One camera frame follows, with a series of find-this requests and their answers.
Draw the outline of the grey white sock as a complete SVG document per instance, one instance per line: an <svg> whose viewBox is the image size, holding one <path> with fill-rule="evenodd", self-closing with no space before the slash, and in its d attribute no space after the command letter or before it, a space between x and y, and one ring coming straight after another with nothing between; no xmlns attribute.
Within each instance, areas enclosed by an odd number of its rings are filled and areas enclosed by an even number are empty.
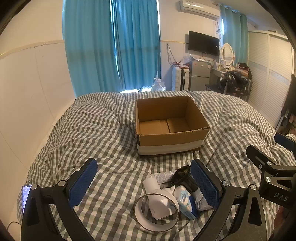
<svg viewBox="0 0 296 241"><path fill-rule="evenodd" d="M192 196L195 199L196 209L198 211L205 211L212 209L213 206L210 206L206 201L205 197L203 196L200 188L198 188L195 192L192 193Z"/></svg>

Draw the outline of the blue floral tissue pack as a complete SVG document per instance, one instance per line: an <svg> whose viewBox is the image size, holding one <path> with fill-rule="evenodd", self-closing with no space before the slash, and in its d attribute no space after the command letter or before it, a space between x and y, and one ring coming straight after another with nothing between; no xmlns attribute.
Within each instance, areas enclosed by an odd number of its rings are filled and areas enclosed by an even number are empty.
<svg viewBox="0 0 296 241"><path fill-rule="evenodd" d="M193 220L199 217L195 199L184 186L180 185L175 188L174 197L179 204L180 212L188 219Z"/></svg>

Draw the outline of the white hair dryer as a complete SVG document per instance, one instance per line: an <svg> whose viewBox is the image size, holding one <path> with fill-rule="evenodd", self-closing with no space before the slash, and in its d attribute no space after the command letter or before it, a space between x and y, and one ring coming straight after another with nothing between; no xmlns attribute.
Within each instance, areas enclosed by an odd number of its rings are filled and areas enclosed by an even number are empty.
<svg viewBox="0 0 296 241"><path fill-rule="evenodd" d="M156 178L150 177L144 180L144 189L146 193L152 193L154 190L160 190ZM156 220L162 220L175 214L176 208L166 197L160 195L149 195L149 209L152 217Z"/></svg>

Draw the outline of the white tape roll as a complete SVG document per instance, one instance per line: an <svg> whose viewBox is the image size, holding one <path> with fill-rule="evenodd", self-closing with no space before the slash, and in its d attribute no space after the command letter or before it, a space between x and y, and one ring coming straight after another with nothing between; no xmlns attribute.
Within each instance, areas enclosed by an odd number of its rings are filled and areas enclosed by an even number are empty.
<svg viewBox="0 0 296 241"><path fill-rule="evenodd" d="M148 198L148 206L154 219L159 220L176 214L174 220L165 225L149 221L143 214L142 201ZM150 232L166 232L178 223L180 208L177 199L165 190L153 190L141 196L134 204L134 215L138 224Z"/></svg>

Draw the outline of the smartphone with lit screen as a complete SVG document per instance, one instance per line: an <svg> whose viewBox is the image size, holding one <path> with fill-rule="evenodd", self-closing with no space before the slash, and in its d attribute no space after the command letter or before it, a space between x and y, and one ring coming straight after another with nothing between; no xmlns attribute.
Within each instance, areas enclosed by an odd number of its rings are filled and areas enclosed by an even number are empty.
<svg viewBox="0 0 296 241"><path fill-rule="evenodd" d="M23 186L22 188L22 213L24 213L27 198L29 196L29 192L31 190L32 185Z"/></svg>

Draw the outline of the black bags pile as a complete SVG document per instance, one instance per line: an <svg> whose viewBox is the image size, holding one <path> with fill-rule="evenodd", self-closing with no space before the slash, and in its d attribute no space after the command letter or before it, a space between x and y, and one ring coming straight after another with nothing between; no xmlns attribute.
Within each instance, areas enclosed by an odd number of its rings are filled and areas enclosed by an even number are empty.
<svg viewBox="0 0 296 241"><path fill-rule="evenodd" d="M252 73L246 63L239 63L234 70L225 72L218 81L218 89L224 94L248 101L252 88Z"/></svg>

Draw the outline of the white louvered wardrobe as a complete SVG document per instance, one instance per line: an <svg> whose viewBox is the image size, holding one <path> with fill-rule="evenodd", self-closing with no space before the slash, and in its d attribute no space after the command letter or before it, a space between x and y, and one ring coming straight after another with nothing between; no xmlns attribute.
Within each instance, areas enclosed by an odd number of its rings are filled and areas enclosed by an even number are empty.
<svg viewBox="0 0 296 241"><path fill-rule="evenodd" d="M248 32L248 66L252 87L248 103L274 127L294 73L294 50L284 35L267 31Z"/></svg>

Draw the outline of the grey white checkered duvet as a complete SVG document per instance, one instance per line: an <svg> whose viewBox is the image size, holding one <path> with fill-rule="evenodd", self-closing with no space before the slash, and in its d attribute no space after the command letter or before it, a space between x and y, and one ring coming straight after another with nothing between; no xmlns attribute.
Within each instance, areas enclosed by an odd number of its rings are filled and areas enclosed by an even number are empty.
<svg viewBox="0 0 296 241"><path fill-rule="evenodd" d="M210 125L195 152L142 158L135 139L135 102L142 98L178 96L177 92L93 93L78 97L57 121L29 169L26 185L55 185L84 162L98 162L97 174L77 215L95 240L192 240L211 211L195 220L181 216L168 232L151 233L134 219L134 202L143 195L143 180L198 158L233 186L260 184L260 171L247 158L254 145L278 165L293 166L291 152L274 141L273 126L247 102L212 91L187 92Z"/></svg>

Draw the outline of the open cardboard box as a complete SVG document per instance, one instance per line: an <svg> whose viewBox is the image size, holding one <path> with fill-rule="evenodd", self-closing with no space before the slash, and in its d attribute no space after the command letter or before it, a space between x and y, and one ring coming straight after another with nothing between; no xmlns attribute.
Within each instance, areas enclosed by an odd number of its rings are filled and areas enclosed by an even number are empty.
<svg viewBox="0 0 296 241"><path fill-rule="evenodd" d="M141 156L196 150L210 131L196 102L187 95L138 99L135 124Z"/></svg>

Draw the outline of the white oval vanity mirror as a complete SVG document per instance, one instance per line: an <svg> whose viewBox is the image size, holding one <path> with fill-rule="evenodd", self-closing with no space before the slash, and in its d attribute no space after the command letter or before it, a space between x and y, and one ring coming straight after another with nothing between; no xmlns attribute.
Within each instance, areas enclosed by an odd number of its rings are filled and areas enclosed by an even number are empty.
<svg viewBox="0 0 296 241"><path fill-rule="evenodd" d="M220 50L220 63L223 66L233 66L235 53L230 44L225 43Z"/></svg>

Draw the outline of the silver mini fridge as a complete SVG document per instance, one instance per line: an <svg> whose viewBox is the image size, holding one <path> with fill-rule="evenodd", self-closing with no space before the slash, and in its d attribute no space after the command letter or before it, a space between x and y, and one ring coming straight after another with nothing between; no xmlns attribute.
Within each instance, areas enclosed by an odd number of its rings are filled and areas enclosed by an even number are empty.
<svg viewBox="0 0 296 241"><path fill-rule="evenodd" d="M190 62L190 91L206 90L210 80L211 65L208 62L192 60Z"/></svg>

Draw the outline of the clear water jug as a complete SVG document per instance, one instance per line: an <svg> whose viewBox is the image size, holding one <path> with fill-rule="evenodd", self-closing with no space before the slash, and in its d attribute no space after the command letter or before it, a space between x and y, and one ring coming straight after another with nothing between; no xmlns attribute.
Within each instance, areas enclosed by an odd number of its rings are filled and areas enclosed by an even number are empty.
<svg viewBox="0 0 296 241"><path fill-rule="evenodd" d="M161 78L154 78L152 91L166 91L165 83L161 80Z"/></svg>

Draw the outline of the blue window curtain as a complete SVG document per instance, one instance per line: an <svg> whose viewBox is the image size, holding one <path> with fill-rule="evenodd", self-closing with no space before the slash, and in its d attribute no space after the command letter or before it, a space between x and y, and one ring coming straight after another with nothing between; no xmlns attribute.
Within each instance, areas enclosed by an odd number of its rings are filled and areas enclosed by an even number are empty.
<svg viewBox="0 0 296 241"><path fill-rule="evenodd" d="M158 1L64 1L62 31L76 96L140 89L161 74Z"/></svg>

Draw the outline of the black wall television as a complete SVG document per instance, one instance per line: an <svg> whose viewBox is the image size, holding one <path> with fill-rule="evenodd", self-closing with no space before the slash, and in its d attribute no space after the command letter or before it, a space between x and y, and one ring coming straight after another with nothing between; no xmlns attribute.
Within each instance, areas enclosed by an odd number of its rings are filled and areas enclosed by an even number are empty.
<svg viewBox="0 0 296 241"><path fill-rule="evenodd" d="M188 49L214 56L219 55L220 40L198 32L189 31Z"/></svg>

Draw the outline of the white wall air conditioner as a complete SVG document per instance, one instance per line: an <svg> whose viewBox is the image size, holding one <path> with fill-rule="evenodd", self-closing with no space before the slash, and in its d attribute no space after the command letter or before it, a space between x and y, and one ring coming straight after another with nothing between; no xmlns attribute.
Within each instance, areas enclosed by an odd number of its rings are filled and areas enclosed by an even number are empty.
<svg viewBox="0 0 296 241"><path fill-rule="evenodd" d="M213 8L211 6L207 6L201 3L196 3L193 1L180 1L180 9L181 11L186 11L189 13L194 13L197 15L205 16L207 18L211 18L214 20L218 20L220 18L220 10Z"/></svg>

